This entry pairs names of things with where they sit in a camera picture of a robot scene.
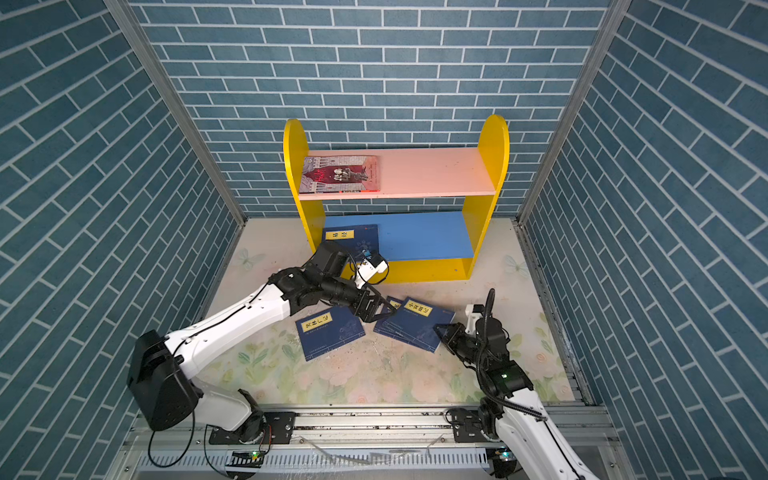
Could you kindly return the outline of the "navy book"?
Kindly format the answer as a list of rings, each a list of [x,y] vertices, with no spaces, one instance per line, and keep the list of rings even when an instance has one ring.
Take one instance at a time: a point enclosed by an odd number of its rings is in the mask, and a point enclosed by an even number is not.
[[[332,307],[295,322],[307,362],[365,336],[362,322],[346,307]]]
[[[391,339],[435,353],[441,341],[435,334],[434,326],[452,323],[455,313],[410,297],[401,301],[402,305],[388,319],[389,324],[404,335],[404,339]]]
[[[400,299],[397,299],[397,298],[391,297],[391,296],[387,297],[387,302],[395,310],[397,310],[402,305],[402,301]],[[379,320],[376,323],[376,325],[374,326],[373,331],[375,333],[382,334],[382,335],[388,336],[390,338],[395,338],[395,339],[400,339],[400,340],[404,339],[404,335],[402,333],[400,333],[397,329],[395,329],[394,327],[392,327],[389,324],[389,319],[388,318]]]

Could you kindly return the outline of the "navy book paw print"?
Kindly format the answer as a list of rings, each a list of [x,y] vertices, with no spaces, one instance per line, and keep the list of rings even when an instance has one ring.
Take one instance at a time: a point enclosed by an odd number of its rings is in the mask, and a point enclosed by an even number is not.
[[[375,224],[326,227],[323,229],[323,240],[335,241],[355,261],[379,252],[379,229]]]

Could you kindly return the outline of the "pink red cover book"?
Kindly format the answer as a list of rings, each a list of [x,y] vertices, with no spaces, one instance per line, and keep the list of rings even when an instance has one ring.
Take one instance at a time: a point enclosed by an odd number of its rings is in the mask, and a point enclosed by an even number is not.
[[[380,190],[377,156],[309,156],[304,159],[301,194],[362,193]]]

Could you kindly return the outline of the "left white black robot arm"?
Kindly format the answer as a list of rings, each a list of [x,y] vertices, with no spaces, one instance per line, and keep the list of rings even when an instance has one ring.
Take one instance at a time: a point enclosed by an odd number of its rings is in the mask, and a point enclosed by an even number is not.
[[[228,432],[239,443],[261,441],[267,421],[253,396],[210,385],[199,373],[244,339],[321,302],[348,306],[359,318],[373,320],[383,298],[370,281],[388,269],[386,262],[365,261],[350,279],[310,265],[283,269],[205,320],[167,335],[143,334],[134,346],[127,387],[149,428],[165,431],[192,418]]]

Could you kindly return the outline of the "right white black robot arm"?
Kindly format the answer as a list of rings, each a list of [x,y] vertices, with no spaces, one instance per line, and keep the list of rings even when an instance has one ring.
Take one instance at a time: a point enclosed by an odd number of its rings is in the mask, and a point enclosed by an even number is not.
[[[458,430],[475,430],[506,447],[530,479],[595,479],[597,476],[550,419],[523,368],[512,359],[500,321],[478,319],[470,334],[460,323],[438,324],[435,333],[447,350],[475,372],[483,397],[476,413],[453,416]]]

